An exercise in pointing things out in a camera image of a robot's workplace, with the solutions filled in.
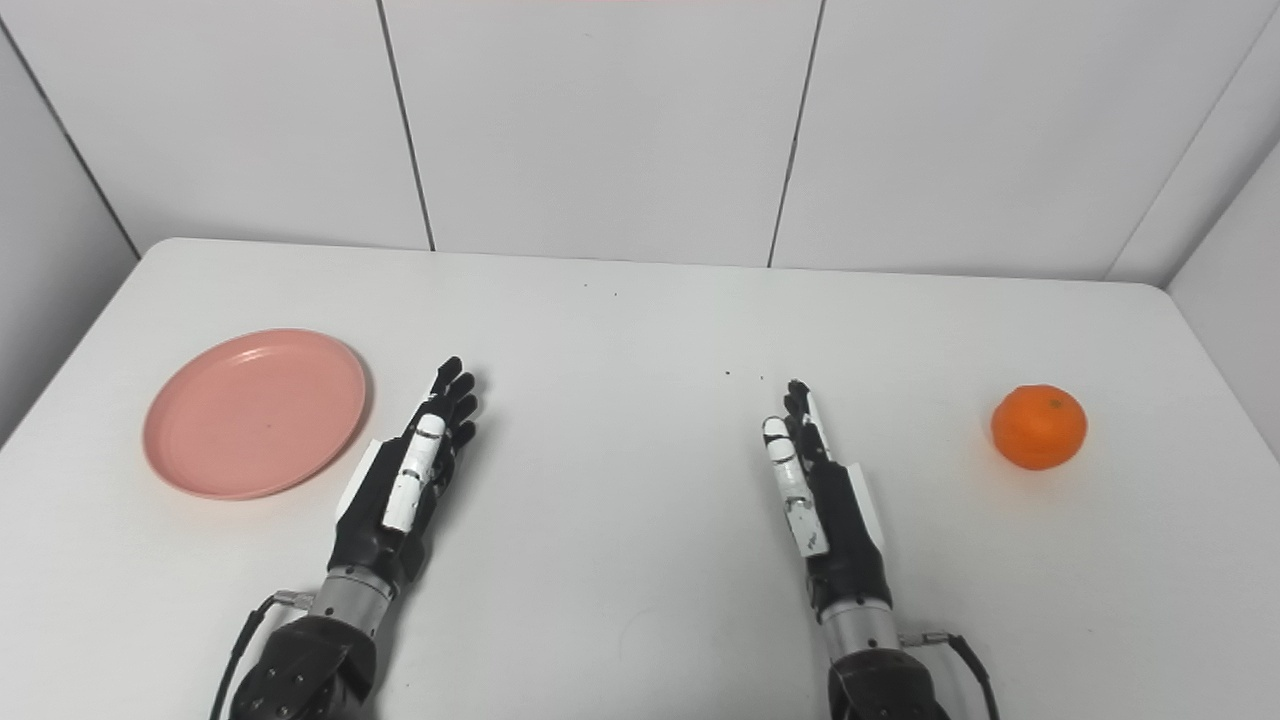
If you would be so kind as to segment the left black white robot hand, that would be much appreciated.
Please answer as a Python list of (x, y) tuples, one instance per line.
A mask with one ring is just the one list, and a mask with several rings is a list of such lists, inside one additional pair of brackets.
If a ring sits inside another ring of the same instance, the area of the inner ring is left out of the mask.
[(398, 594), (426, 564), (426, 529), (454, 479), (458, 456), (476, 436), (476, 379), (449, 357), (404, 429), (374, 439), (340, 496), (326, 568), (376, 578)]

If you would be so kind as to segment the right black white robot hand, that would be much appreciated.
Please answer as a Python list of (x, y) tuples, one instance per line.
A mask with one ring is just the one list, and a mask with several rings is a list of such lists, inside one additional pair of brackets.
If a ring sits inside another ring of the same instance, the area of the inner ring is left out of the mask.
[(763, 421), (762, 438), (813, 611), (820, 616), (838, 603), (891, 607), (883, 528), (867, 478), (833, 456), (806, 383), (787, 383), (783, 410)]

